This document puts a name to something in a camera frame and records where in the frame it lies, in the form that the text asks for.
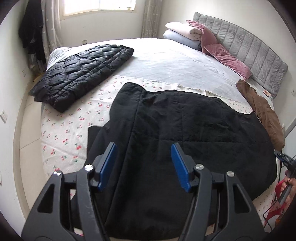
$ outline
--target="brown garment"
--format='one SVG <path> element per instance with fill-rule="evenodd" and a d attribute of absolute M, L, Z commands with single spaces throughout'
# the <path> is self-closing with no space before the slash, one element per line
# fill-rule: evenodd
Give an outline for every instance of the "brown garment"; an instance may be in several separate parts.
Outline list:
<path fill-rule="evenodd" d="M 248 101 L 262 125 L 266 129 L 274 149 L 281 151 L 285 146 L 285 138 L 276 113 L 270 108 L 267 100 L 257 95 L 254 88 L 243 80 L 236 83 L 236 87 Z"/>

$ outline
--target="human hand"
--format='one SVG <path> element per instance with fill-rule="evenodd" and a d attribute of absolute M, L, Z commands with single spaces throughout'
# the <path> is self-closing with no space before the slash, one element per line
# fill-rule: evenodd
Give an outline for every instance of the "human hand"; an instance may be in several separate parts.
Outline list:
<path fill-rule="evenodd" d="M 293 197 L 295 196 L 296 193 L 296 179 L 295 178 L 289 178 L 287 176 L 285 176 L 284 178 L 284 182 L 281 185 L 281 192 L 286 188 L 287 183 L 292 185 L 292 188 L 290 190 L 289 195 L 287 196 L 285 203 L 287 204 L 287 207 L 290 205 Z"/>

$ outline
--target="metal bolt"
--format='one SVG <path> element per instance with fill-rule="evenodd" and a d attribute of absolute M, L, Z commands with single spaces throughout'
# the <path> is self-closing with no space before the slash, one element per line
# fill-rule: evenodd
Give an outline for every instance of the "metal bolt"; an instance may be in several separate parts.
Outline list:
<path fill-rule="evenodd" d="M 62 173 L 61 172 L 56 172 L 56 171 L 54 171 L 54 174 L 56 174 L 56 175 L 61 175 Z"/>
<path fill-rule="evenodd" d="M 232 171 L 228 171 L 228 172 L 227 172 L 227 176 L 229 176 L 229 177 L 234 177 L 234 172 L 232 172 Z"/>
<path fill-rule="evenodd" d="M 86 166 L 84 167 L 84 169 L 85 169 L 86 171 L 91 171 L 93 168 L 94 168 L 94 166 L 93 166 L 92 164 L 88 164 L 88 165 L 86 165 Z"/>
<path fill-rule="evenodd" d="M 195 165 L 195 169 L 197 169 L 197 170 L 202 170 L 203 168 L 204 168 L 203 164 L 196 164 Z"/>

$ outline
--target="cherry print sheet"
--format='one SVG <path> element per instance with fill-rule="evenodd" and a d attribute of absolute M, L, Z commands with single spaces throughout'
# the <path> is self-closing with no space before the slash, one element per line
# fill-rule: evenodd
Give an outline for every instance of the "cherry print sheet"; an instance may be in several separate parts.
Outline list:
<path fill-rule="evenodd" d="M 180 84 L 113 75 L 77 100 L 64 113 L 59 113 L 49 104 L 45 105 L 41 115 L 41 148 L 47 179 L 56 170 L 70 173 L 82 168 L 86 160 L 88 127 L 103 126 L 109 120 L 112 102 L 127 82 L 139 84 L 148 91 L 178 90 L 215 96 L 238 112 L 245 114 L 252 112 L 252 108 L 247 103 L 229 100 L 208 91 L 186 88 Z M 254 200 L 262 221 L 263 213 L 272 201 L 275 185 L 276 183 L 272 184 L 268 190 Z"/>

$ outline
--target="window sill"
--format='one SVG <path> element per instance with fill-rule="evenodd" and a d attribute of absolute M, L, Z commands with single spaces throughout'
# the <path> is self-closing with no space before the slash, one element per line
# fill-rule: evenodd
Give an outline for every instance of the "window sill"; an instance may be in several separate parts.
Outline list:
<path fill-rule="evenodd" d="M 60 16 L 60 20 L 64 20 L 67 18 L 73 18 L 81 15 L 86 15 L 86 14 L 93 14 L 93 13 L 106 13 L 106 12 L 129 12 L 129 13 L 137 13 L 136 10 L 120 10 L 120 9 L 109 9 L 109 10 L 93 10 L 93 11 L 87 11 L 87 12 L 79 12 L 79 13 L 74 13 L 70 15 L 64 15 Z"/>

